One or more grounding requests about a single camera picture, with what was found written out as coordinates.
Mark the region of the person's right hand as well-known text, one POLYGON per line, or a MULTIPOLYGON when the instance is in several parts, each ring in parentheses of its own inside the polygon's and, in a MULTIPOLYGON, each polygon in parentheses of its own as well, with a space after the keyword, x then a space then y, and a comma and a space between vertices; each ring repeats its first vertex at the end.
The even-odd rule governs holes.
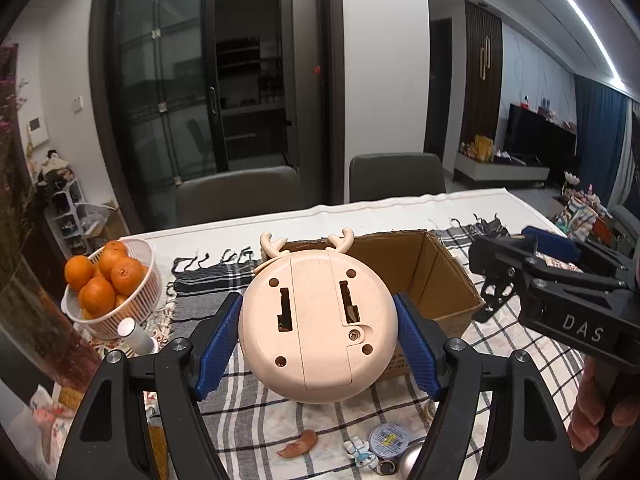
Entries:
MULTIPOLYGON (((605 402, 594 380, 597 370, 598 361, 586 356, 582 381, 570 415, 570 426, 567 428, 570 445, 578 452, 584 452, 597 441, 599 424, 605 413, 605 402)), ((612 424, 622 428, 631 427, 638 418, 639 396, 633 394, 616 405, 612 414, 612 424)))

